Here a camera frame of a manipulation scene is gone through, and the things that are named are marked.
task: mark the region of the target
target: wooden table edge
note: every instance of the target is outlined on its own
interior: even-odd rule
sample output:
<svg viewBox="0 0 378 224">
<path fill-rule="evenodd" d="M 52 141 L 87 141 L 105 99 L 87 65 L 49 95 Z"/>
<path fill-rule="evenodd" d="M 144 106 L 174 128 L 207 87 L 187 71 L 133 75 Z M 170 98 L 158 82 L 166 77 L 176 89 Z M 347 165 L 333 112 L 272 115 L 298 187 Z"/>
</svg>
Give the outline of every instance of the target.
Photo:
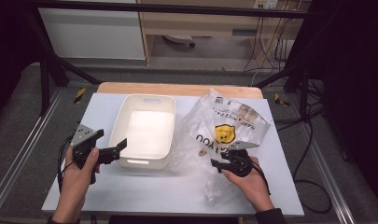
<svg viewBox="0 0 378 224">
<path fill-rule="evenodd" d="M 99 85 L 97 93 L 120 94 L 158 94 L 203 96 L 210 88 L 226 97 L 263 99 L 259 88 L 229 85 L 183 85 L 164 83 L 104 82 Z"/>
</svg>

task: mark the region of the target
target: metal rail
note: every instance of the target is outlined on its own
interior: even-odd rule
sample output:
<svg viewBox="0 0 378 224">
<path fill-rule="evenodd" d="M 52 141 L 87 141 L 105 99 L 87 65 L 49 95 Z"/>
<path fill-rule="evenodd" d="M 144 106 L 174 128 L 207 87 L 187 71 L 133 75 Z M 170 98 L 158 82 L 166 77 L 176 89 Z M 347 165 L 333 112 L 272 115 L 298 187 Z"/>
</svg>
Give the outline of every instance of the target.
<svg viewBox="0 0 378 224">
<path fill-rule="evenodd" d="M 290 93 L 287 95 L 287 97 L 296 115 L 300 116 L 299 103 L 297 100 L 297 96 L 295 96 L 294 93 Z M 309 125 L 302 122 L 301 129 L 303 130 L 305 137 L 309 139 L 309 136 L 310 136 Z M 345 198 L 343 197 L 343 194 L 340 190 L 340 187 L 338 186 L 337 181 L 335 180 L 334 175 L 328 166 L 328 163 L 323 157 L 323 154 L 315 138 L 313 138 L 313 143 L 311 144 L 311 155 L 314 159 L 314 163 L 320 174 L 320 177 L 323 180 L 323 184 L 325 185 L 325 188 L 332 199 L 334 210 L 340 222 L 342 224 L 354 224 L 355 220 L 351 214 L 351 210 L 349 209 L 348 204 L 346 203 Z"/>
<path fill-rule="evenodd" d="M 299 11 L 299 10 L 271 10 L 271 9 L 255 9 L 255 8 L 239 8 L 239 7 L 196 7 L 196 6 L 177 6 L 177 5 L 101 3 L 101 2 L 78 2 L 78 1 L 58 1 L 58 0 L 57 1 L 27 0 L 26 6 L 43 7 L 43 8 L 80 9 L 80 10 L 136 11 L 136 12 L 204 14 L 204 15 L 223 15 L 223 16 L 291 18 L 291 19 L 326 17 L 326 15 L 321 14 L 321 13 L 306 12 L 306 11 Z"/>
<path fill-rule="evenodd" d="M 12 189 L 15 181 L 17 180 L 17 177 L 19 176 L 23 166 L 25 165 L 26 161 L 31 155 L 31 152 L 33 148 L 35 147 L 37 140 L 39 139 L 44 128 L 49 122 L 49 118 L 54 112 L 62 93 L 63 93 L 63 88 L 59 88 L 56 90 L 56 92 L 54 92 L 51 98 L 51 104 L 50 104 L 49 110 L 47 110 L 44 116 L 40 117 L 37 120 L 36 125 L 32 129 L 25 143 L 23 144 L 16 159 L 10 165 L 10 168 L 8 169 L 5 176 L 3 177 L 3 180 L 0 182 L 0 208 L 2 207 L 2 204 L 5 201 L 6 197 L 10 193 L 10 190 Z"/>
</svg>

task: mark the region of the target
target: transparent plastic bag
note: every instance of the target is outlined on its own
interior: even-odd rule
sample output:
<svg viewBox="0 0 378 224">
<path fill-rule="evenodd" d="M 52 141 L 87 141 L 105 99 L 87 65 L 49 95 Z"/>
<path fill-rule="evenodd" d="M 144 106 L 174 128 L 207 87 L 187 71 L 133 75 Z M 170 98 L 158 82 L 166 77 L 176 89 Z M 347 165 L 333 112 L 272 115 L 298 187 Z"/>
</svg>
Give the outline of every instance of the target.
<svg viewBox="0 0 378 224">
<path fill-rule="evenodd" d="M 260 145 L 270 123 L 250 106 L 211 89 L 181 120 L 180 127 L 173 142 L 170 166 L 175 170 L 195 167 L 205 172 L 206 199 L 215 204 L 221 195 L 231 194 L 236 187 L 217 172 L 210 159 L 224 161 L 220 152 L 236 141 Z"/>
</svg>

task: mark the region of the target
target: table surface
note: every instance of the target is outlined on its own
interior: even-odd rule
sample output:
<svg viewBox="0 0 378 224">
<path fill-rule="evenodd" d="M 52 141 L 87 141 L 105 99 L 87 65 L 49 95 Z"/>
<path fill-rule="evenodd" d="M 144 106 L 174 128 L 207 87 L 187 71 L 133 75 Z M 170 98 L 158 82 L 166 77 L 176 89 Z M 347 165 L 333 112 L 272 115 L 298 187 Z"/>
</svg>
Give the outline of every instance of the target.
<svg viewBox="0 0 378 224">
<path fill-rule="evenodd" d="M 205 95 L 210 88 L 223 96 L 250 105 L 266 120 L 272 122 L 268 103 L 261 99 L 261 91 L 256 88 L 103 83 L 98 92 L 92 96 L 82 123 L 94 130 L 104 129 L 105 136 L 97 141 L 97 146 L 108 147 L 119 108 L 128 94 L 166 94 L 175 98 L 175 130 L 179 130 L 178 121 L 192 109 L 199 96 Z M 274 205 L 280 207 L 286 216 L 303 216 L 301 203 L 275 126 L 271 125 L 260 147 L 256 150 L 248 150 L 248 152 L 249 155 L 257 156 L 261 161 Z M 97 182 L 90 186 L 82 211 L 92 214 L 137 216 L 238 217 L 255 214 L 250 203 L 237 188 L 228 188 L 229 191 L 223 189 L 225 194 L 218 197 L 216 203 L 208 203 L 205 199 L 205 183 L 208 180 L 208 174 L 201 168 L 183 172 L 171 169 L 154 172 L 139 171 L 122 168 L 114 161 L 101 166 L 101 173 L 97 175 Z M 55 211 L 58 198 L 58 184 L 54 181 L 42 210 Z"/>
<path fill-rule="evenodd" d="M 208 86 L 208 85 L 181 85 L 181 84 L 162 84 L 162 83 L 123 83 L 123 82 L 104 82 L 98 88 L 98 93 L 147 93 L 159 95 L 187 95 L 203 96 L 210 88 L 219 92 L 221 95 L 232 98 L 252 98 L 262 99 L 259 88 L 236 87 L 236 86 Z"/>
</svg>

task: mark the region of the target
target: white cabinet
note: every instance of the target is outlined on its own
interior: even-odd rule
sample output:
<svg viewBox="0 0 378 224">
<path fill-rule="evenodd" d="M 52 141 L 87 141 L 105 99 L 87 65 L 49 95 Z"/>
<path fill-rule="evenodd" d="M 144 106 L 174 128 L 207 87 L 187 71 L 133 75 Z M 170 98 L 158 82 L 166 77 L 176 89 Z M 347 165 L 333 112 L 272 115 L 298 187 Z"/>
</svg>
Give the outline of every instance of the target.
<svg viewBox="0 0 378 224">
<path fill-rule="evenodd" d="M 96 2 L 135 3 L 135 0 Z M 60 57 L 145 59 L 137 12 L 54 8 L 39 11 L 51 44 Z"/>
</svg>

